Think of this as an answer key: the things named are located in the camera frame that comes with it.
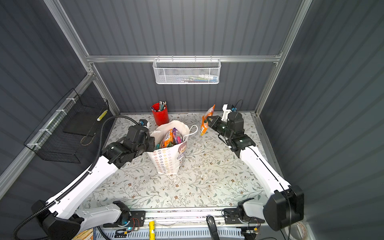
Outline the orange snack packet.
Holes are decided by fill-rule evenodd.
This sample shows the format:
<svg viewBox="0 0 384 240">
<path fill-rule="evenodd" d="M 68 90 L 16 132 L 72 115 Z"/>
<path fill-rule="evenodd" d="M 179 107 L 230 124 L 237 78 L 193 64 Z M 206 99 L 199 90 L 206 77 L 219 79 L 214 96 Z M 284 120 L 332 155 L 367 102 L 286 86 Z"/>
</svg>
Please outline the orange snack packet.
<svg viewBox="0 0 384 240">
<path fill-rule="evenodd" d="M 214 110 L 215 110 L 215 106 L 216 105 L 213 105 L 211 108 L 209 108 L 207 110 L 207 112 L 202 117 L 201 136 L 203 136 L 206 133 L 206 131 L 208 130 L 208 128 L 209 128 L 208 117 L 213 116 Z"/>
</svg>

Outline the orange yellow Fox's packet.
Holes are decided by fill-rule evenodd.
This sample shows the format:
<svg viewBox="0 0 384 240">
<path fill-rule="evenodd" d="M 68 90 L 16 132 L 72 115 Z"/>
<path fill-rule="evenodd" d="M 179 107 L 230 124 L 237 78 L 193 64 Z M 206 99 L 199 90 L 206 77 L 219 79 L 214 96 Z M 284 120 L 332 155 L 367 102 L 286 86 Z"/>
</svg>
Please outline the orange yellow Fox's packet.
<svg viewBox="0 0 384 240">
<path fill-rule="evenodd" d="M 174 135 L 173 135 L 173 130 L 170 129 L 165 137 L 163 138 L 161 142 L 161 149 L 163 148 L 170 148 L 174 146 Z"/>
</svg>

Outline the white printed paper bag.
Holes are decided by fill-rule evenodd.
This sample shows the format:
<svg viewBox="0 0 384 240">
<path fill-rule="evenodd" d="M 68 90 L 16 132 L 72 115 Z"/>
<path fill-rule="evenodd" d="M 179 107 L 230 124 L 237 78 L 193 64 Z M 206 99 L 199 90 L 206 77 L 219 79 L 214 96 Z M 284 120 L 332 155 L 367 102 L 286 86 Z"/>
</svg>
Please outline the white printed paper bag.
<svg viewBox="0 0 384 240">
<path fill-rule="evenodd" d="M 170 148 L 161 149 L 161 142 L 166 133 L 176 128 L 183 136 L 183 143 Z M 168 124 L 159 126 L 150 136 L 155 138 L 155 150 L 149 152 L 149 158 L 154 163 L 158 174 L 160 175 L 175 175 L 178 173 L 180 166 L 183 163 L 183 158 L 187 151 L 188 139 L 198 131 L 196 125 L 188 127 L 180 121 L 171 121 Z"/>
</svg>

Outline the purple Fox's candy packet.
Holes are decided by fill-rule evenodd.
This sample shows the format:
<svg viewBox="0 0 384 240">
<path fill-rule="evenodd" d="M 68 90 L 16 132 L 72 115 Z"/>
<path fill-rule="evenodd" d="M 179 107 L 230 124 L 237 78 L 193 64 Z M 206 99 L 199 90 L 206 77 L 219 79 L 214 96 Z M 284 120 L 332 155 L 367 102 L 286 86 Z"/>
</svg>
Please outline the purple Fox's candy packet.
<svg viewBox="0 0 384 240">
<path fill-rule="evenodd" d="M 175 145 L 183 143 L 183 136 L 176 128 L 172 129 L 172 134 L 173 134 L 173 142 Z"/>
</svg>

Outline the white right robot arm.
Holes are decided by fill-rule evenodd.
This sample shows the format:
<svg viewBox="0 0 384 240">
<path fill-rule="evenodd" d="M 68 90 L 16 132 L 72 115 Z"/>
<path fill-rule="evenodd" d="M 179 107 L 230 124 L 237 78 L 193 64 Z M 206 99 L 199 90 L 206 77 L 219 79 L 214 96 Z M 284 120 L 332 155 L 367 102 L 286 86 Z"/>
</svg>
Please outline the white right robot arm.
<svg viewBox="0 0 384 240">
<path fill-rule="evenodd" d="M 263 186 L 268 198 L 265 204 L 246 199 L 239 202 L 239 217 L 266 221 L 279 231 L 304 219 L 304 192 L 281 177 L 262 156 L 256 143 L 245 133 L 244 119 L 239 112 L 228 113 L 227 118 L 208 116 L 209 127 L 242 160 Z"/>
</svg>

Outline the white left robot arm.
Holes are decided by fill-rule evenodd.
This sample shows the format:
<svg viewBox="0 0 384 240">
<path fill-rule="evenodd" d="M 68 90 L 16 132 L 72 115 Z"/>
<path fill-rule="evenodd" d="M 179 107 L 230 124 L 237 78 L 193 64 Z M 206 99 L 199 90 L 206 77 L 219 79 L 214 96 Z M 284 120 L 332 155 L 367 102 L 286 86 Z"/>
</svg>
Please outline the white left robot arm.
<svg viewBox="0 0 384 240">
<path fill-rule="evenodd" d="M 121 201 L 114 201 L 107 207 L 85 211 L 78 209 L 105 179 L 143 153 L 154 151 L 155 138 L 150 135 L 148 121 L 135 121 L 130 117 L 126 119 L 133 122 L 127 135 L 105 148 L 103 143 L 99 143 L 92 164 L 58 194 L 45 202 L 37 201 L 33 205 L 33 214 L 14 229 L 11 235 L 13 240 L 19 239 L 18 232 L 32 219 L 37 219 L 46 233 L 46 240 L 71 240 L 83 231 L 104 224 L 131 229 L 140 224 Z"/>
</svg>

